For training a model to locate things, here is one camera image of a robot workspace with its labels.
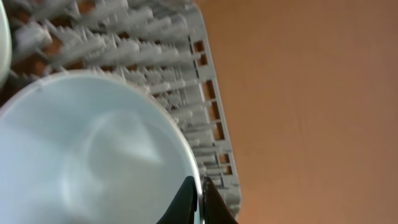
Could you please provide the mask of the mint green bowl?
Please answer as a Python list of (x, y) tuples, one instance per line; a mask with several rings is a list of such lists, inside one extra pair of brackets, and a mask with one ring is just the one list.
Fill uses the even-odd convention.
[(4, 4), (0, 2), (0, 86), (8, 79), (12, 60), (12, 38)]

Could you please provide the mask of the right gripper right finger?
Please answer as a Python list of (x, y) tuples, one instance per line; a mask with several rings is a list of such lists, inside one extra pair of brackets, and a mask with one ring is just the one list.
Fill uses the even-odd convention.
[(209, 177), (204, 177), (202, 187), (205, 224), (238, 224)]

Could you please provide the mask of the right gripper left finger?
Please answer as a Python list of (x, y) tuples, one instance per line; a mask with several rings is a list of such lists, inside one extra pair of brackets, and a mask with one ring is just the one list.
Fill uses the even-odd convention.
[(197, 203), (195, 179), (188, 176), (157, 224), (194, 224)]

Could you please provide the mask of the light blue plate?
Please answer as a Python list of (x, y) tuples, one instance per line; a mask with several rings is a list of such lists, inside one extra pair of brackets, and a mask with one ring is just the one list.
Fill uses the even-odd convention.
[(120, 78), (59, 72), (1, 107), (2, 223), (156, 223), (187, 177), (172, 117)]

